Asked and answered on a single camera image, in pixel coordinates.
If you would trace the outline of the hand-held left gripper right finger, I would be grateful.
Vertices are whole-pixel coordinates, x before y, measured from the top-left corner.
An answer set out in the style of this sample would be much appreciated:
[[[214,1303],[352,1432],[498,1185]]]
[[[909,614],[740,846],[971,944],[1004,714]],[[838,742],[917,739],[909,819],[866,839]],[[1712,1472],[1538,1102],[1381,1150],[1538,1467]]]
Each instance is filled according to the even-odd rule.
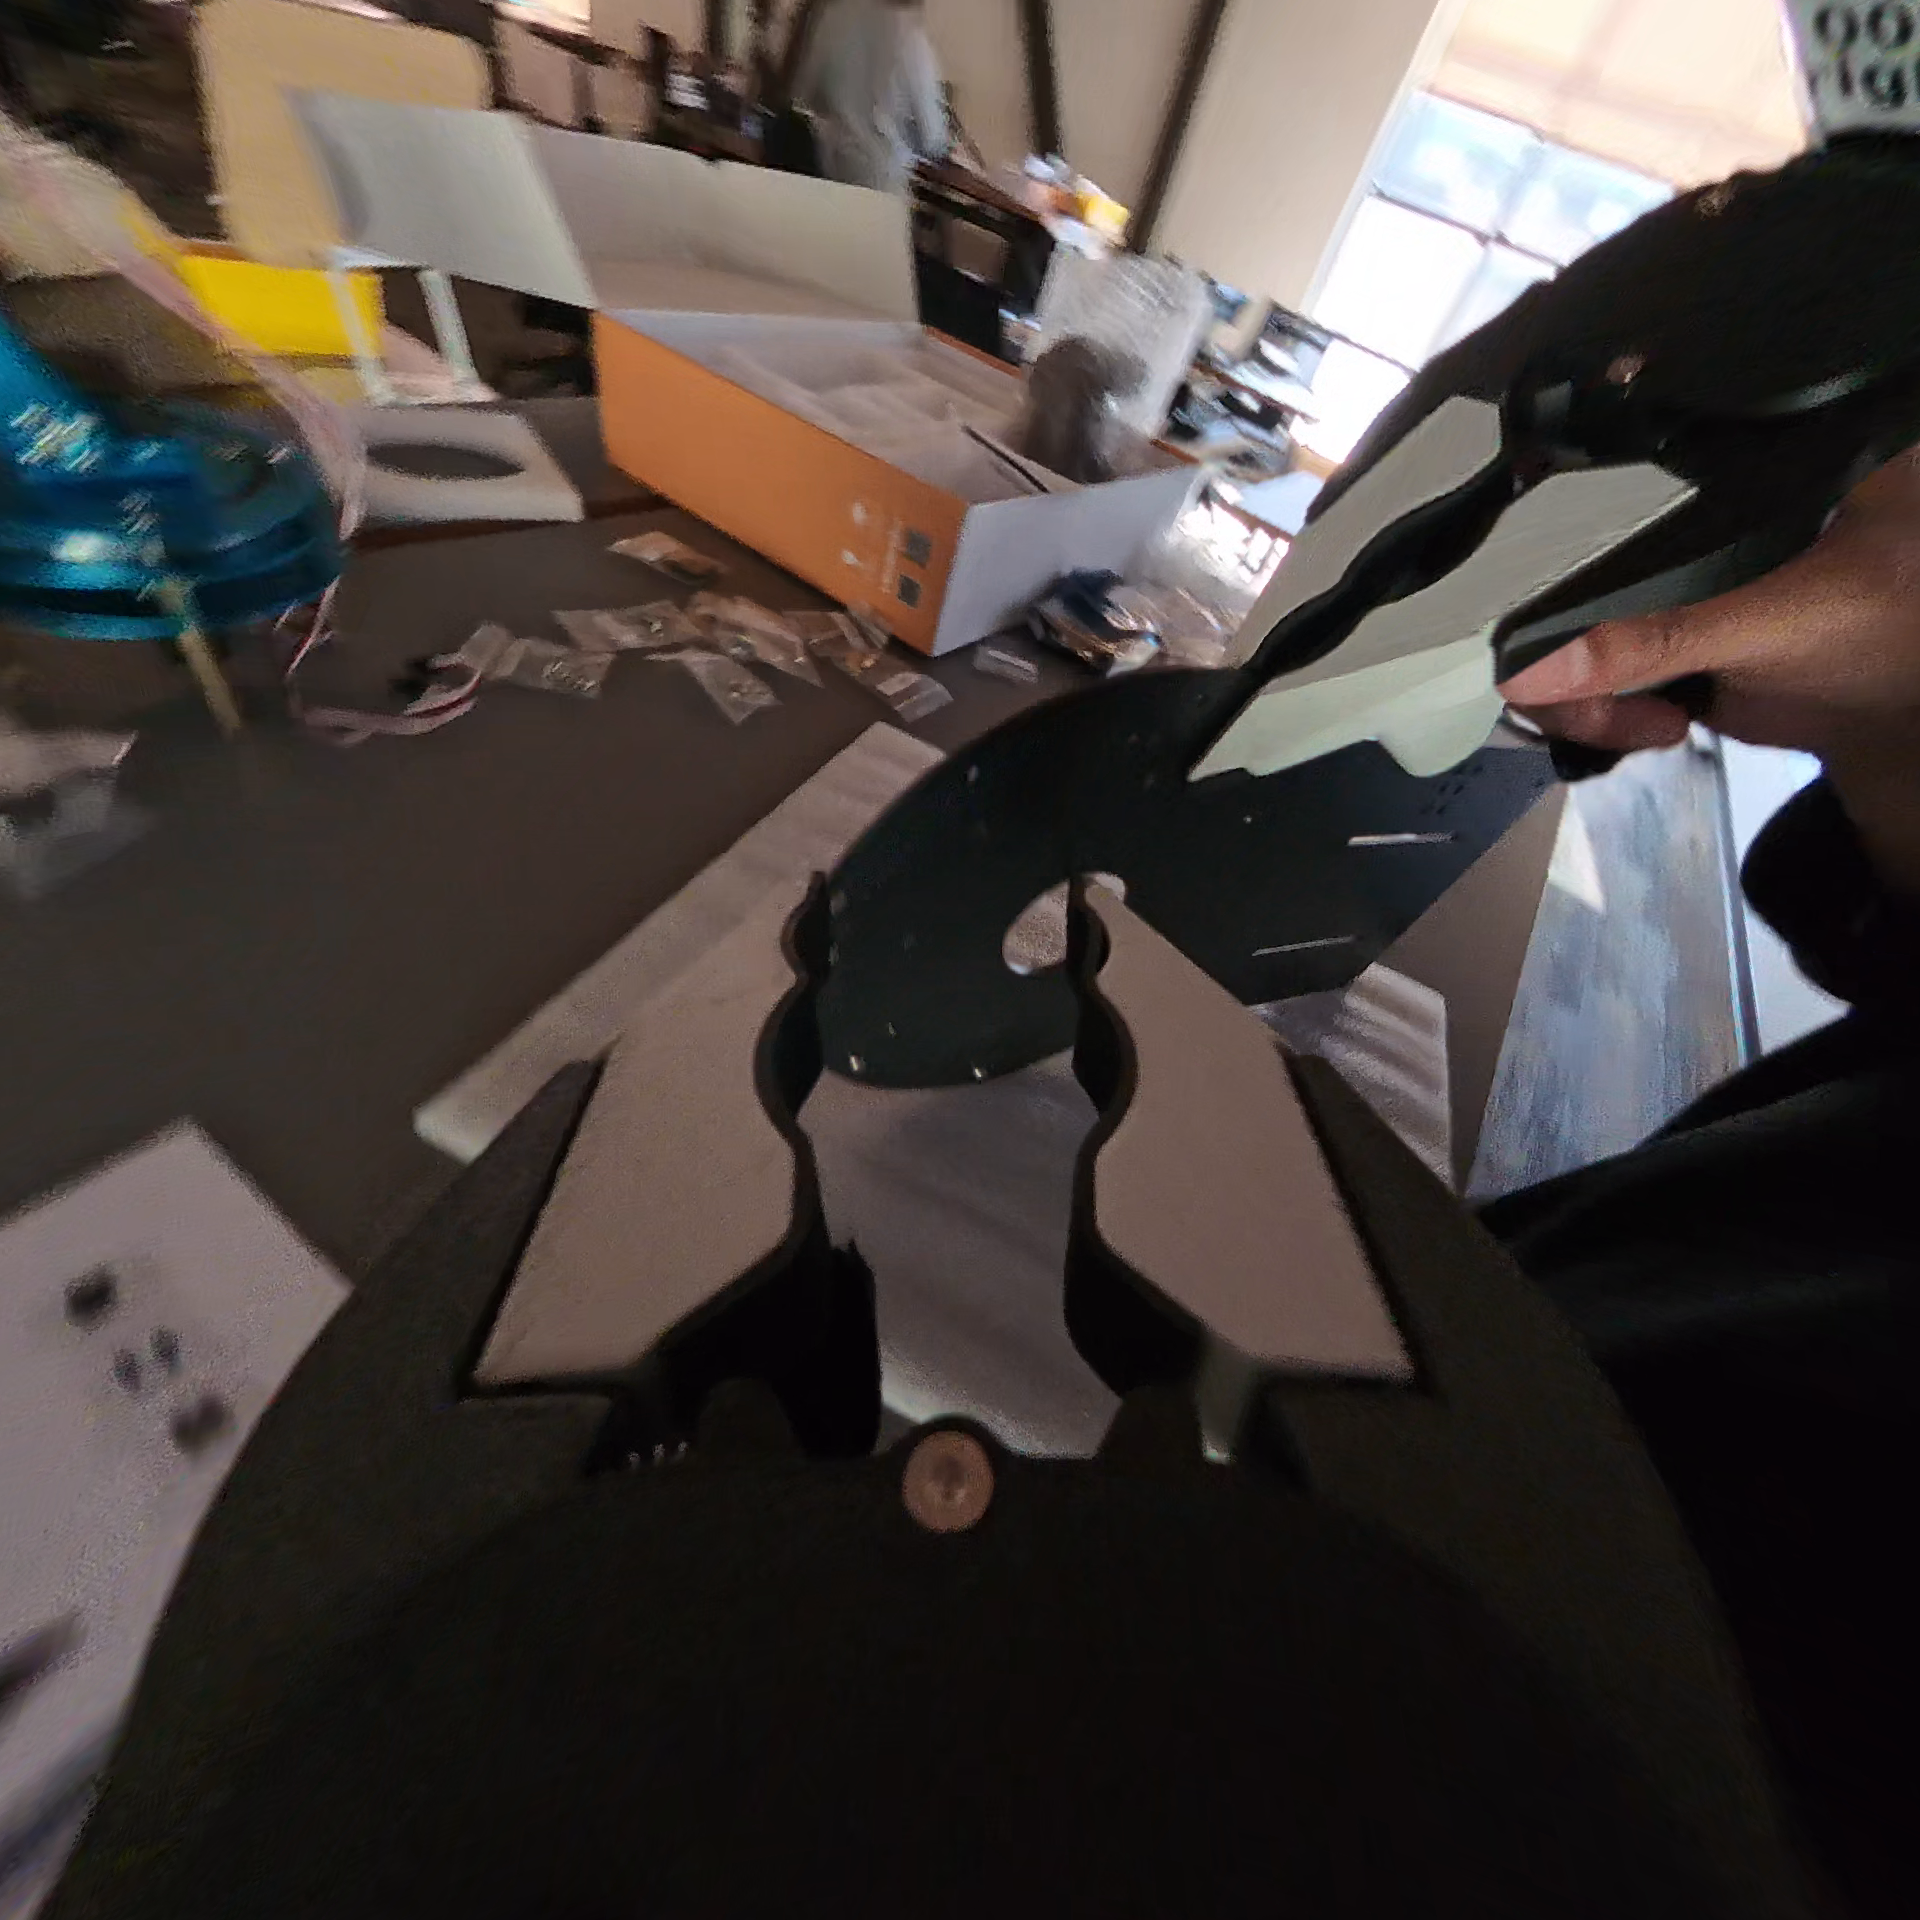
[[[1406,1387],[1396,1325],[1278,1038],[1107,883],[1069,888],[1071,1170],[1063,1318],[1120,1399],[1179,1398],[1232,1462],[1270,1386]]]

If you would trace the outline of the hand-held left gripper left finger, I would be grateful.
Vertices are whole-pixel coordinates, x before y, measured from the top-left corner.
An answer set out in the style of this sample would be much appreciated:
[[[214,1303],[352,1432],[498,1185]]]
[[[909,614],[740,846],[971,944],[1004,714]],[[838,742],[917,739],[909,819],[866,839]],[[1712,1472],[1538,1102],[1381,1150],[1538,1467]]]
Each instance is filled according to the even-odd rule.
[[[626,1016],[476,1358],[487,1390],[773,1374],[832,1321],[800,1106],[823,1070],[826,878]]]

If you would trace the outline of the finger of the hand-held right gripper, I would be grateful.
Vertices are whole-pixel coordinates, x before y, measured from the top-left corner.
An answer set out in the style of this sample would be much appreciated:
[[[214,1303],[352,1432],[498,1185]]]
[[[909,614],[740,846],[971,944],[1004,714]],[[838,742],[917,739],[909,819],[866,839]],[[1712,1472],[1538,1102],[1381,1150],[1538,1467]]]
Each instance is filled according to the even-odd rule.
[[[1370,614],[1320,664],[1269,681],[1190,769],[1190,779],[1270,777],[1376,744],[1432,777],[1476,753],[1501,714],[1500,623],[1690,505],[1696,487],[1656,465],[1562,471],[1507,509],[1445,579]]]
[[[1359,658],[1366,618],[1442,584],[1512,497],[1504,407],[1453,395],[1309,518],[1238,625],[1238,675],[1295,675]]]

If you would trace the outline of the black metal base plate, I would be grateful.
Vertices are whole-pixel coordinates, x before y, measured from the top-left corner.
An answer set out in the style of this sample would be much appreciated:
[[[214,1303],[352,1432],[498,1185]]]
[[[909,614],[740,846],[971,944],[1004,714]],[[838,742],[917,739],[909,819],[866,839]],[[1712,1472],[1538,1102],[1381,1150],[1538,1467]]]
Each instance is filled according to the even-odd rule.
[[[1147,669],[1034,704],[947,758],[827,878],[826,1065],[954,1088],[1071,1043],[1064,963],[1021,974],[1008,930],[1112,875],[1162,941],[1240,1003],[1348,985],[1548,792],[1548,750],[1491,744],[1442,775],[1357,744],[1276,775],[1188,779],[1238,678]]]

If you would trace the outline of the person's right hand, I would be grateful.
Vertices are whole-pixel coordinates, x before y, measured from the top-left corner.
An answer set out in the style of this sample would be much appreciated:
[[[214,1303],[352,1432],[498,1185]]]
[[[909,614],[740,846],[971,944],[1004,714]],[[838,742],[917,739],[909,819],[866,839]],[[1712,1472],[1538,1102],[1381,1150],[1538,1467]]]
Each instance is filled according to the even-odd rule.
[[[1871,471],[1816,541],[1710,601],[1597,625],[1498,687],[1509,711],[1595,753],[1677,745],[1699,721],[1750,745],[1852,759],[1918,714],[1918,455]]]

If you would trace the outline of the white foam sheet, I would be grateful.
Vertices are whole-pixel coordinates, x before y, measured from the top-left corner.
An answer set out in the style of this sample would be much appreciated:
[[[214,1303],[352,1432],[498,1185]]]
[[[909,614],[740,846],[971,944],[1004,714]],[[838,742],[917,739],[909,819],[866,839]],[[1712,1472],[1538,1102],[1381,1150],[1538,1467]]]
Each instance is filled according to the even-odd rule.
[[[558,1073],[588,1078],[565,1095],[565,1145],[532,1198],[514,1200],[519,1251],[508,1257],[498,1303],[479,1310],[476,1353],[462,1362],[466,1390],[506,1402],[532,1395],[602,1395],[623,1402],[642,1455],[674,1448],[698,1424],[700,1398],[672,1398],[652,1376],[559,1387],[487,1390],[474,1384],[476,1358],[511,1282],[552,1175],[566,1153],[591,1081],[626,1016],[674,974],[700,963],[732,929],[782,890],[826,880],[885,809],[938,767],[938,755],[895,727],[871,727],[814,779],[680,888],[635,934],[614,944],[573,985],[547,1003],[446,1095],[427,1102],[422,1136],[453,1147],[477,1170],[477,1195],[508,1191],[506,1159],[482,1159],[535,1093]],[[1091,875],[1123,896],[1112,875]],[[1067,960],[1069,888],[1037,898],[1004,942],[1021,971]],[[1408,1195],[1437,1202],[1442,1227],[1462,1227],[1450,1189],[1389,1142],[1388,1129],[1324,1065],[1286,1055],[1312,1128],[1348,1200],[1399,1328],[1414,1358],[1414,1384],[1363,1387],[1276,1384],[1259,1406],[1292,1402],[1327,1411],[1339,1398],[1370,1411],[1406,1411],[1423,1387],[1420,1341],[1408,1327],[1408,1285],[1388,1275],[1384,1227],[1364,1222],[1363,1178],[1404,1181]],[[959,1088],[874,1088],[826,1065],[800,1106],[811,1147],[823,1224],[832,1249],[832,1321],[807,1353],[757,1378],[774,1395],[811,1450],[866,1448],[871,1402],[933,1427],[955,1421],[986,1429],[1014,1453],[1091,1457],[1120,1402],[1087,1368],[1064,1327],[1064,1255],[1077,1153],[1095,1120],[1071,1074],[1071,1043],[1018,1073]]]

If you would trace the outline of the bubble wrap bundle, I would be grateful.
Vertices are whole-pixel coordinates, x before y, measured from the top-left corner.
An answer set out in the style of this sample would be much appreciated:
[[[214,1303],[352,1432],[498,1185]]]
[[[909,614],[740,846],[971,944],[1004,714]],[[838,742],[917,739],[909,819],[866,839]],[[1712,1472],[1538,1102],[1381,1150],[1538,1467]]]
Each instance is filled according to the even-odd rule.
[[[1214,327],[1211,285],[1164,256],[1059,253],[1046,266],[1010,447],[1102,485],[1150,443]]]

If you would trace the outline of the silver foil bag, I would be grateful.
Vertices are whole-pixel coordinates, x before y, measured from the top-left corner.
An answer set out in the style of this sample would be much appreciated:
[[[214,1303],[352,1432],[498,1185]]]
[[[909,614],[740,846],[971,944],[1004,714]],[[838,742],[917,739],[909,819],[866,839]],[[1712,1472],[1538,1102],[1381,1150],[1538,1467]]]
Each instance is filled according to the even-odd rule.
[[[1162,658],[1151,608],[1109,570],[1061,576],[1023,615],[1034,643],[1099,679],[1136,672]]]

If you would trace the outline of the pile of small hardware bags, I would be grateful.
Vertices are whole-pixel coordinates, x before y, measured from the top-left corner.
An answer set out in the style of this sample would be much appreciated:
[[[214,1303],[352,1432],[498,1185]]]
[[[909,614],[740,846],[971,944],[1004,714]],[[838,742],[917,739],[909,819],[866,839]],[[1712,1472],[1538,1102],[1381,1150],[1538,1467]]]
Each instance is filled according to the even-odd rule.
[[[626,661],[683,675],[732,725],[778,709],[779,683],[821,689],[827,679],[864,689],[904,729],[955,704],[954,689],[907,664],[903,643],[866,608],[779,608],[732,593],[725,563],[662,533],[618,541],[611,557],[635,563],[666,593],[558,608],[536,623],[482,621],[456,647],[415,666],[397,721],[446,725],[488,689],[589,704]]]

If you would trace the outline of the instruction booklet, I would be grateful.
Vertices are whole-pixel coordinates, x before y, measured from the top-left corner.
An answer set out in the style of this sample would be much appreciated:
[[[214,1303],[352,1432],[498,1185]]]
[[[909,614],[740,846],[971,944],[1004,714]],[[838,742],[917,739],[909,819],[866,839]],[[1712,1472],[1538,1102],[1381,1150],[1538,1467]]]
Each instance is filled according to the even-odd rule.
[[[5,1917],[45,1901],[210,1502],[344,1294],[192,1120],[5,1219]]]

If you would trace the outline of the orange white cardboard box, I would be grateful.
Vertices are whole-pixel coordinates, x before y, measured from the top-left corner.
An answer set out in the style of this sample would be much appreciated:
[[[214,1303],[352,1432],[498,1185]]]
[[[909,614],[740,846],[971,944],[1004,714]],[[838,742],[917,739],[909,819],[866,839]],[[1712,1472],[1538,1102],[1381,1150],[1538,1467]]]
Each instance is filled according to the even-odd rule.
[[[583,310],[614,470],[923,657],[1075,570],[1127,575],[1200,471],[1075,485],[1010,447],[1023,375],[922,326],[907,207],[514,113],[298,99],[347,243]]]

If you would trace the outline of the yellow bin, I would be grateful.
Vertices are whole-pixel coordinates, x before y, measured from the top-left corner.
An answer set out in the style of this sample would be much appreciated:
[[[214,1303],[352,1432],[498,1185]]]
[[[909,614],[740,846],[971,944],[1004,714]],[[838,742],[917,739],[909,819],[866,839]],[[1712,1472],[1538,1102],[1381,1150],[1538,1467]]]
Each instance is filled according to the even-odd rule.
[[[141,207],[123,218],[144,258],[238,344],[295,361],[371,361],[382,353],[387,307],[378,273],[274,269],[235,248],[186,241]]]

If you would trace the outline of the beige partition panel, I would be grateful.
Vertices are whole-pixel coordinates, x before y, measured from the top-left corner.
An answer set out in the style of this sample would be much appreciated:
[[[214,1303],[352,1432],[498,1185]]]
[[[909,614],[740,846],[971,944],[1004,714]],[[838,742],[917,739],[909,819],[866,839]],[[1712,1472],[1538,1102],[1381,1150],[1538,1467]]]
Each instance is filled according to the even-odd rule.
[[[317,269],[343,243],[303,139],[299,94],[466,110],[491,104],[479,46],[367,8],[206,2],[194,11],[192,50],[227,237],[269,269]]]

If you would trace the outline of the white foam frame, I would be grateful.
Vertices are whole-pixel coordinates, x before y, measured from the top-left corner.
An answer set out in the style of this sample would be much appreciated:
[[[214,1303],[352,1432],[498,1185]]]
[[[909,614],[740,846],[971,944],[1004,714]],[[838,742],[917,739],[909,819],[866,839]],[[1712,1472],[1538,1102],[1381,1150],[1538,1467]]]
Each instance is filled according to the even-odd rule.
[[[470,406],[352,407],[378,530],[583,522],[584,504],[520,418]]]

